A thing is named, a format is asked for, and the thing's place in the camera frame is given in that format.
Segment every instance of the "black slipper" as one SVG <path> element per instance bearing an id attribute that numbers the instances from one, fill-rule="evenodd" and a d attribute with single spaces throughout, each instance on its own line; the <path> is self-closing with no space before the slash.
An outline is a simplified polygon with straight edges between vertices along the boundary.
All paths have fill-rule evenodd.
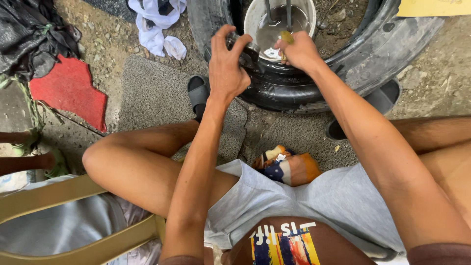
<path id="1" fill-rule="evenodd" d="M 201 75 L 193 75 L 190 77 L 190 80 L 188 80 L 187 90 L 188 97 L 191 102 L 191 108 L 196 114 L 196 106 L 199 104 L 206 104 L 206 100 L 209 97 L 209 78 Z"/>
<path id="2" fill-rule="evenodd" d="M 394 78 L 382 87 L 371 92 L 369 95 L 364 97 L 364 99 L 384 115 L 398 102 L 401 92 L 402 86 L 399 81 Z M 336 118 L 327 124 L 325 127 L 325 134 L 330 139 L 337 141 L 347 138 Z"/>

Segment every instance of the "red mat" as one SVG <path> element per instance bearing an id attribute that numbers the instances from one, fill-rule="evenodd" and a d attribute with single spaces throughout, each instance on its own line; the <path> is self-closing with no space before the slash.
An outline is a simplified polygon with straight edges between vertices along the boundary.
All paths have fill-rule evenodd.
<path id="1" fill-rule="evenodd" d="M 88 64 L 76 58 L 64 58 L 42 78 L 30 81 L 31 96 L 52 108 L 77 114 L 91 126 L 106 132 L 105 108 L 107 96 L 92 86 Z"/>

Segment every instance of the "plastic chair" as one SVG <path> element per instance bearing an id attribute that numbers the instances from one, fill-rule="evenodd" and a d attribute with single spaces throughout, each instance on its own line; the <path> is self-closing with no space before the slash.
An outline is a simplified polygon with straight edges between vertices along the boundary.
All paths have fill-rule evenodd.
<path id="1" fill-rule="evenodd" d="M 0 198 L 0 224 L 16 217 L 67 202 L 104 193 L 88 175 L 25 190 Z M 165 220 L 151 215 L 139 223 L 95 241 L 87 246 L 50 256 L 23 256 L 0 251 L 5 265 L 99 265 L 138 248 L 150 240 L 165 237 Z"/>

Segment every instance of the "wrist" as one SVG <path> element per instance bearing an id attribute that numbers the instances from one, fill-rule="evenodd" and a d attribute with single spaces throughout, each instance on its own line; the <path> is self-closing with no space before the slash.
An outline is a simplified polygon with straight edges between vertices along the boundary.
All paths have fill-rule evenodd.
<path id="1" fill-rule="evenodd" d="M 304 67 L 304 72 L 315 81 L 327 69 L 330 70 L 324 60 L 319 57 L 310 59 Z"/>
<path id="2" fill-rule="evenodd" d="M 210 109 L 211 112 L 225 113 L 230 103 L 231 101 L 228 102 L 228 100 L 215 98 L 210 95 L 206 101 L 205 112 Z"/>

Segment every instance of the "slipper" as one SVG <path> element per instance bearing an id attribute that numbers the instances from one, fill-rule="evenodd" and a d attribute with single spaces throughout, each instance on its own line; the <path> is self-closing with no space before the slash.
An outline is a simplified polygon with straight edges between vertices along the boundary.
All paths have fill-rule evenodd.
<path id="1" fill-rule="evenodd" d="M 12 144 L 11 147 L 13 148 L 13 152 L 17 157 L 24 157 L 31 154 L 32 145 L 36 143 L 39 139 L 39 133 L 36 128 L 28 129 L 25 132 L 30 133 L 30 137 L 24 142 L 20 144 Z"/>
<path id="2" fill-rule="evenodd" d="M 69 174 L 69 170 L 67 169 L 67 163 L 65 162 L 65 158 L 62 155 L 62 152 L 59 149 L 53 149 L 50 152 L 54 155 L 55 164 L 51 171 L 45 171 L 44 175 L 48 178 L 55 178 Z"/>
<path id="3" fill-rule="evenodd" d="M 386 114 L 399 101 L 402 93 L 402 86 L 396 78 L 371 92 L 364 99 L 370 103 L 381 114 Z M 336 118 L 330 121 L 325 127 L 325 134 L 332 140 L 340 141 L 347 138 Z"/>
<path id="4" fill-rule="evenodd" d="M 190 85 L 192 84 L 192 82 L 199 82 L 199 83 L 202 83 L 202 85 L 190 91 Z M 190 80 L 188 80 L 187 91 L 188 91 L 188 97 L 190 98 L 190 102 L 191 102 L 191 108 L 193 109 L 193 112 L 196 113 L 196 110 L 195 110 L 196 105 L 206 104 L 206 101 L 209 97 L 209 94 L 210 94 L 209 78 L 206 76 L 201 76 L 201 75 L 193 75 L 192 77 L 190 77 Z"/>

